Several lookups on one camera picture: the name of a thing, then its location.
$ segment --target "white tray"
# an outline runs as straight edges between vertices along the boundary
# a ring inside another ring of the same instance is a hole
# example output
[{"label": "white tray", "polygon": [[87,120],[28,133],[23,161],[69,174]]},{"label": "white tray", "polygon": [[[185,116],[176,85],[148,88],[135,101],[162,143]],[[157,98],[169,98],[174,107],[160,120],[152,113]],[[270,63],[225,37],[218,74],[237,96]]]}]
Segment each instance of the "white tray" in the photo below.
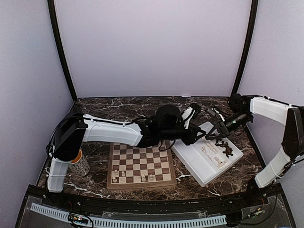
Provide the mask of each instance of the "white tray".
[{"label": "white tray", "polygon": [[[213,125],[210,122],[205,122],[200,126],[206,132],[209,132],[212,127]],[[216,140],[208,141],[205,137],[190,146],[186,146],[181,140],[177,140],[172,150],[196,181],[202,187],[205,187],[231,168],[244,155],[229,139],[224,138],[222,141],[227,142],[229,147],[232,148],[232,156],[230,155],[227,158],[223,153],[225,148],[217,147],[215,145]]]}]

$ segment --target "wooden board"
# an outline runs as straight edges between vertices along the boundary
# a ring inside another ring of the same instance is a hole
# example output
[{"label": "wooden board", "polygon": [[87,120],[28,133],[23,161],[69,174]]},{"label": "wooden board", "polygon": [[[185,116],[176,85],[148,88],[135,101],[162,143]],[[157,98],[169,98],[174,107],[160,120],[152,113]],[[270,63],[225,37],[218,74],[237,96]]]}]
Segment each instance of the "wooden board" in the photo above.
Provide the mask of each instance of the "wooden board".
[{"label": "wooden board", "polygon": [[[112,143],[109,156],[108,190],[157,189],[176,186],[171,150],[160,151],[159,146],[136,148]],[[168,147],[169,144],[166,142],[160,149],[164,150]],[[142,182],[141,175],[143,174],[146,182]],[[112,177],[116,177],[117,182],[113,182]]]}]

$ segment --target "black vertical pole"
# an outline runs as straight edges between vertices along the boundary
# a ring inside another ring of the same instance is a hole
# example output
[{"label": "black vertical pole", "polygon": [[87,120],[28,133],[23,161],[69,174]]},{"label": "black vertical pole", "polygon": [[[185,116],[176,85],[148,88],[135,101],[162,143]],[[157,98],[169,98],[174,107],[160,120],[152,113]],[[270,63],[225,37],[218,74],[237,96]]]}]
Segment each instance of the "black vertical pole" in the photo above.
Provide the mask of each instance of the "black vertical pole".
[{"label": "black vertical pole", "polygon": [[244,73],[244,69],[245,69],[245,65],[246,65],[246,61],[247,61],[247,57],[248,57],[248,53],[249,53],[249,48],[250,48],[250,44],[251,44],[253,29],[254,29],[255,21],[256,21],[257,4],[258,4],[258,0],[252,0],[243,53],[242,53],[241,61],[238,66],[237,76],[236,76],[236,80],[234,82],[231,94],[235,94],[238,92],[238,88],[239,88],[239,85],[241,83],[241,79],[242,79],[242,76]]},{"label": "black vertical pole", "polygon": [[60,38],[59,27],[58,27],[58,22],[57,22],[57,17],[56,17],[54,0],[47,0],[47,3],[48,3],[48,11],[49,11],[49,16],[51,18],[51,23],[52,23],[52,28],[53,28],[53,33],[54,33],[54,38],[55,38],[55,42],[56,42],[56,46],[57,46],[59,59],[61,62],[63,73],[66,78],[66,83],[67,83],[68,89],[70,90],[72,99],[75,102],[75,101],[77,101],[77,95],[76,95],[75,88],[73,86],[70,72],[67,67],[66,56],[63,51],[63,46],[62,46],[62,42],[61,42],[61,38]]}]

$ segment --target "dark marble tabletop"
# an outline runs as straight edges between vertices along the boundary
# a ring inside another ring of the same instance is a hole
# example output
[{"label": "dark marble tabletop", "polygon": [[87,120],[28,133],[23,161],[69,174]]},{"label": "dark marble tabletop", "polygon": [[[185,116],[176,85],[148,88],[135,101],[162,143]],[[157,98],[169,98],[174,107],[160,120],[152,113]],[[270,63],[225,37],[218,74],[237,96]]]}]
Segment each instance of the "dark marble tabletop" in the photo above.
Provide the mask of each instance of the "dark marble tabletop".
[{"label": "dark marble tabletop", "polygon": [[[180,110],[185,110],[193,102],[201,105],[202,110],[217,105],[222,111],[231,112],[227,105],[227,98],[223,97],[85,98],[79,99],[76,105],[81,107],[84,113],[96,117],[130,121],[137,117],[154,115],[157,108],[162,105],[172,104],[179,107]],[[205,112],[201,112],[193,123],[200,125],[206,121],[215,122]],[[82,150],[90,164],[90,172],[82,178],[68,173],[64,191],[119,200],[185,200],[242,192],[246,190],[248,180],[261,171],[262,167],[246,133],[242,133],[240,136],[231,134],[229,139],[244,153],[244,156],[232,168],[204,188],[196,182],[177,156],[172,153],[177,177],[176,187],[117,192],[109,192],[106,188],[110,143],[83,143]],[[45,171],[43,171],[38,186],[44,186],[45,178]]]}]

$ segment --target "gray wall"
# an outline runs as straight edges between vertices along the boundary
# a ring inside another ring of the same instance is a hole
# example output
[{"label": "gray wall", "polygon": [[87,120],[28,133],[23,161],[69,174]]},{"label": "gray wall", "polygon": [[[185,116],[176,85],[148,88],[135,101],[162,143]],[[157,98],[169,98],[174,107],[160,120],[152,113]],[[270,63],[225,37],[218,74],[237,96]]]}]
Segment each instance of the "gray wall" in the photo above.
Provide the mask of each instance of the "gray wall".
[{"label": "gray wall", "polygon": [[[241,94],[267,95],[304,105],[304,3],[260,1]],[[278,152],[284,127],[255,117],[250,130],[268,163]],[[298,227],[304,227],[304,163],[281,180]]]},{"label": "gray wall", "polygon": [[0,226],[10,228],[72,99],[46,0],[1,0],[0,33]]},{"label": "gray wall", "polygon": [[251,0],[56,0],[79,97],[227,96]]}]

